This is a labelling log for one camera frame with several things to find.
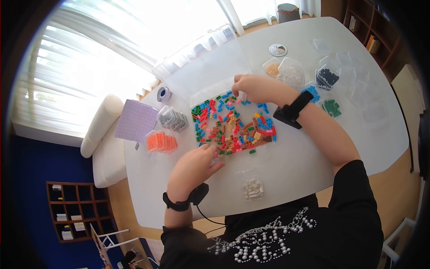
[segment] black wrist strap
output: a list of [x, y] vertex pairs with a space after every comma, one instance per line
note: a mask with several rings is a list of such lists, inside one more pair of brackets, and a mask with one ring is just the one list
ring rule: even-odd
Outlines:
[[308, 91], [304, 91], [291, 105], [285, 105], [283, 108], [278, 107], [273, 114], [273, 117], [283, 123], [293, 126], [296, 129], [300, 129], [301, 125], [296, 122], [299, 117], [299, 112], [312, 99], [313, 95]]
[[202, 183], [192, 190], [186, 201], [173, 203], [167, 196], [167, 192], [163, 193], [163, 201], [167, 205], [167, 208], [172, 208], [174, 211], [182, 212], [186, 211], [190, 207], [190, 203], [193, 203], [193, 205], [200, 204], [208, 192], [209, 185]]

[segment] bookshelf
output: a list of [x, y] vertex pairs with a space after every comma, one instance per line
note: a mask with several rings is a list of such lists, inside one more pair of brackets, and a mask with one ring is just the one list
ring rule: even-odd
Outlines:
[[[61, 190], [54, 190], [54, 185], [61, 186]], [[99, 235], [117, 231], [107, 188], [98, 189], [94, 183], [47, 181], [46, 192], [52, 223], [60, 243], [92, 240], [90, 224]], [[65, 220], [58, 221], [57, 214], [65, 214]], [[77, 215], [82, 219], [72, 220], [71, 216]], [[84, 223], [85, 230], [78, 231], [75, 223]], [[73, 239], [63, 239], [65, 225], [69, 225]]]
[[396, 28], [378, 10], [370, 0], [348, 0], [344, 25], [349, 26], [351, 16], [361, 21], [358, 31], [353, 32], [357, 39], [367, 45], [370, 35], [381, 41], [381, 45], [372, 56], [387, 76], [387, 67], [397, 55], [400, 48], [400, 35]]

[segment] cable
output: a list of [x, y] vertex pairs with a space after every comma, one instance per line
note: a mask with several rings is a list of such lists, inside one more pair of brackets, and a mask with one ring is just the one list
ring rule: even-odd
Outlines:
[[222, 226], [222, 227], [219, 227], [219, 228], [213, 229], [212, 231], [209, 231], [209, 232], [205, 233], [205, 235], [206, 235], [206, 234], [208, 234], [208, 233], [210, 233], [210, 232], [213, 232], [213, 231], [216, 231], [216, 230], [222, 229], [222, 228], [224, 228], [224, 227], [227, 227], [227, 226]]
[[205, 215], [203, 215], [203, 213], [200, 211], [199, 205], [196, 205], [196, 207], [197, 207], [197, 209], [199, 210], [200, 214], [202, 214], [202, 216], [203, 216], [205, 219], [207, 219], [208, 221], [213, 222], [213, 223], [216, 223], [216, 224], [225, 225], [225, 223], [219, 223], [219, 222], [216, 222], [216, 221], [213, 221], [213, 220], [210, 220], [210, 219], [206, 218], [206, 216], [205, 216]]

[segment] black shirt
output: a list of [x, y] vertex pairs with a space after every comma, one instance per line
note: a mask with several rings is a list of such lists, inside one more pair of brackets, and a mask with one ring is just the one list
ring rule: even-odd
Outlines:
[[310, 195], [226, 216], [225, 233], [210, 239], [163, 227], [160, 268], [376, 268], [384, 240], [376, 210], [363, 162], [352, 161], [336, 174], [328, 208]]

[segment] white table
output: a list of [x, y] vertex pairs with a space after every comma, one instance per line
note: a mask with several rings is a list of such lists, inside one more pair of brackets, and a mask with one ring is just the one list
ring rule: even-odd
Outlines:
[[[354, 141], [368, 175], [386, 170], [408, 148], [409, 139], [397, 99], [382, 70], [365, 47], [339, 21], [330, 17], [297, 20], [270, 26], [239, 38], [239, 43], [254, 74], [265, 72], [261, 65], [272, 55], [268, 47], [283, 44], [288, 48], [287, 57], [300, 61], [305, 69], [306, 82], [314, 80], [315, 69], [324, 56], [312, 48], [312, 40], [325, 39], [333, 52], [354, 52], [376, 79], [381, 100], [388, 111], [387, 124], [381, 128], [369, 128], [362, 114], [346, 100], [347, 120], [343, 128]], [[161, 109], [156, 101], [157, 89], [142, 101]], [[190, 122], [190, 107], [172, 95], [169, 106], [182, 111]], [[271, 114], [274, 104], [268, 104]], [[209, 178], [209, 193], [200, 203], [207, 217], [225, 216], [250, 212], [290, 202], [313, 194], [333, 185], [334, 175], [329, 162], [302, 130], [294, 129], [274, 120], [278, 133], [277, 143], [268, 143], [267, 151], [257, 148], [256, 154], [233, 154], [224, 157], [226, 166]], [[130, 193], [136, 217], [141, 226], [161, 228], [164, 222], [165, 204], [162, 193], [166, 191], [169, 175], [177, 160], [196, 147], [193, 127], [178, 134], [179, 148], [171, 155], [158, 154], [149, 159], [135, 142], [125, 141], [125, 159]], [[265, 197], [245, 201], [243, 181], [234, 172], [254, 167], [264, 178]], [[202, 216], [193, 206], [193, 218]]]

